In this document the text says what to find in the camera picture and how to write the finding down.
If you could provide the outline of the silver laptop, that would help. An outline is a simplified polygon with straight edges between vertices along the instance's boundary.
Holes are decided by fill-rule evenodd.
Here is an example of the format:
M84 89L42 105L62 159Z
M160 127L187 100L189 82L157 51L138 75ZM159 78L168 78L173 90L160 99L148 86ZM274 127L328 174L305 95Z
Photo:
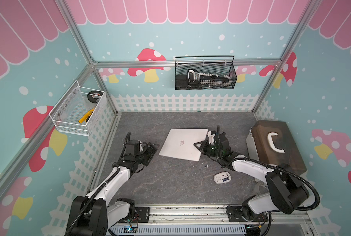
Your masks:
M203 142L207 132L208 129L171 129L159 155L198 162L201 152L194 143Z

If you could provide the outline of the white wireless mouse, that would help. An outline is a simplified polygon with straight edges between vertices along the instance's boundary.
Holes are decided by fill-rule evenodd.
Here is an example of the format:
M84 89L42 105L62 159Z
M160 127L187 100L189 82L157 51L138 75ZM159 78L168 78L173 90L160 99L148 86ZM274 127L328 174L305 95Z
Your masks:
M228 172L221 172L214 176L214 181L216 184L229 183L231 181L231 175Z

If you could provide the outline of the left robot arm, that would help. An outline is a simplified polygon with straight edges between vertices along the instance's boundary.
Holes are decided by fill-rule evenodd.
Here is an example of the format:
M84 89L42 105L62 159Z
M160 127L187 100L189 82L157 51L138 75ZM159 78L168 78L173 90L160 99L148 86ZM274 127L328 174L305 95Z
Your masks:
M93 191L77 196L71 205L65 230L66 236L104 236L120 221L139 222L135 201L119 198L111 206L112 198L133 174L147 167L159 145L132 140L127 133L120 157L112 164L111 173Z

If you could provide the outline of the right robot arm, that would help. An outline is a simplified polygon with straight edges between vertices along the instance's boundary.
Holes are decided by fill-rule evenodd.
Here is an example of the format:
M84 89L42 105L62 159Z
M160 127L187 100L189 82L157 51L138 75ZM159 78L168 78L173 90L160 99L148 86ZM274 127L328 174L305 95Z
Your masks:
M297 175L290 165L268 164L231 150L226 134L219 128L209 132L205 140L194 143L194 147L222 168L252 176L268 187L267 193L245 200L237 213L230 206L227 207L228 215L253 222L262 213L291 214L296 210L314 210L320 204L321 198L317 189Z

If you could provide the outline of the brown lidded storage box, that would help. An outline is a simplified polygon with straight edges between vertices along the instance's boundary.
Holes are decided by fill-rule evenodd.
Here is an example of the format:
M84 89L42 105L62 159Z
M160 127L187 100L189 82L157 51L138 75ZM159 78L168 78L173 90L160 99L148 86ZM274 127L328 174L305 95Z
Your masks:
M249 157L267 164L288 164L297 175L307 171L285 122L257 121L246 138Z

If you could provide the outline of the socket bit set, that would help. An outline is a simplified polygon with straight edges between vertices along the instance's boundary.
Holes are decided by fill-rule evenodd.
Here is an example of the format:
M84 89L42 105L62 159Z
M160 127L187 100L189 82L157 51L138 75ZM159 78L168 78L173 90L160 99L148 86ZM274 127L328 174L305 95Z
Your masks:
M228 89L232 87L232 80L227 75L221 77L218 76L218 74L204 73L193 69L189 69L186 75L189 86L218 89Z

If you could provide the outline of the clear tape roll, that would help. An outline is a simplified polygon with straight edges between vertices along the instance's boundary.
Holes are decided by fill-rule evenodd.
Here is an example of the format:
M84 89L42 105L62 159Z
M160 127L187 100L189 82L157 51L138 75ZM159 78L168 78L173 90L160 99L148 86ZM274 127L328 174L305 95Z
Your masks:
M264 182L257 182L254 188L255 195L263 195L269 192L268 186Z

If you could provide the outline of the yellow utility knife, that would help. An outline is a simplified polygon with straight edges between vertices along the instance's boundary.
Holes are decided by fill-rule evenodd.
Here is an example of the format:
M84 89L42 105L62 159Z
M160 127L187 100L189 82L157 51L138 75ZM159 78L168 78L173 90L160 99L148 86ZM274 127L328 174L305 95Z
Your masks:
M88 122L88 120L90 119L90 117L93 114L94 110L95 109L93 108L93 109L89 110L87 113L85 113L83 115L83 117L79 120L79 123L82 124L84 122Z

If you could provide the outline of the black tape roll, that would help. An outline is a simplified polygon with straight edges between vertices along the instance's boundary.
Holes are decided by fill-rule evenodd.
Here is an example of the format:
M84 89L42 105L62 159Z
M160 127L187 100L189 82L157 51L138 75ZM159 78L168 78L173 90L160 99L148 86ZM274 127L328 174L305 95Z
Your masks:
M87 94L87 99L89 102L97 104L103 96L103 92L93 90Z

